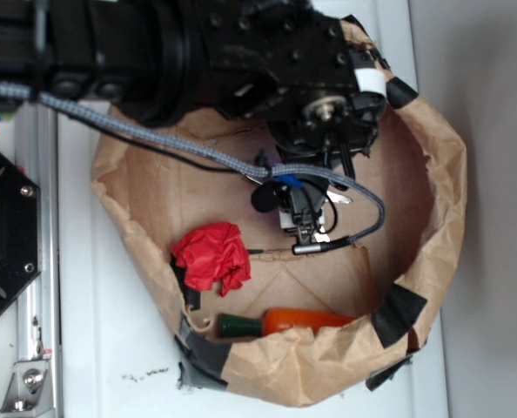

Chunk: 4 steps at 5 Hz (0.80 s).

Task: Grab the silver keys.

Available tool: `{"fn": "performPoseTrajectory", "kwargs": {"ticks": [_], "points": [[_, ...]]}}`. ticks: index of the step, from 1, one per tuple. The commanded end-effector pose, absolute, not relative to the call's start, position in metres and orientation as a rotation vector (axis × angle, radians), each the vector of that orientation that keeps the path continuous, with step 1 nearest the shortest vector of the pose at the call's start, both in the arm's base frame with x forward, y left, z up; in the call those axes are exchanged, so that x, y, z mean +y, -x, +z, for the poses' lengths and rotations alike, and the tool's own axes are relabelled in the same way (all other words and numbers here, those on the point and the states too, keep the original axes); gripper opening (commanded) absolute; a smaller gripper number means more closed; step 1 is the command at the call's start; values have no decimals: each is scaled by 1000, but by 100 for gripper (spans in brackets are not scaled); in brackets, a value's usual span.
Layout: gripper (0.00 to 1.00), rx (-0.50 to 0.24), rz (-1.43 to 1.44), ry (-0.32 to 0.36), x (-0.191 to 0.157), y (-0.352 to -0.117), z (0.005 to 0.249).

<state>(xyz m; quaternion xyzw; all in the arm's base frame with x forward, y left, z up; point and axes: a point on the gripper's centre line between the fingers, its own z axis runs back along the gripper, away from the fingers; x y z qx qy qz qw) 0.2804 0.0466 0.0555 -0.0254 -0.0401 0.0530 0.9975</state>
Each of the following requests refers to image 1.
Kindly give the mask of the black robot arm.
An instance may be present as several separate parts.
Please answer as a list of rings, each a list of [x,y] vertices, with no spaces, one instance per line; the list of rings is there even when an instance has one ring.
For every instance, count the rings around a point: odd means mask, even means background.
[[[141,125],[200,108],[265,122],[282,156],[346,174],[386,108],[375,55],[309,1],[0,1],[0,112],[44,94]]]

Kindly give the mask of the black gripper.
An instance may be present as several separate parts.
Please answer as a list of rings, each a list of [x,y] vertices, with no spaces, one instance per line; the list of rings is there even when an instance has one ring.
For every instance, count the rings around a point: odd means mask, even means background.
[[[352,176],[386,108],[373,56],[308,1],[200,1],[205,57],[197,102],[228,119],[267,123],[289,164]]]

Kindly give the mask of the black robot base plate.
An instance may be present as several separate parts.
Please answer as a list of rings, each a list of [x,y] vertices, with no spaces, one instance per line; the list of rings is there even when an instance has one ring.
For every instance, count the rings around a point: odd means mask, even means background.
[[[40,271],[38,194],[0,152],[0,316]]]

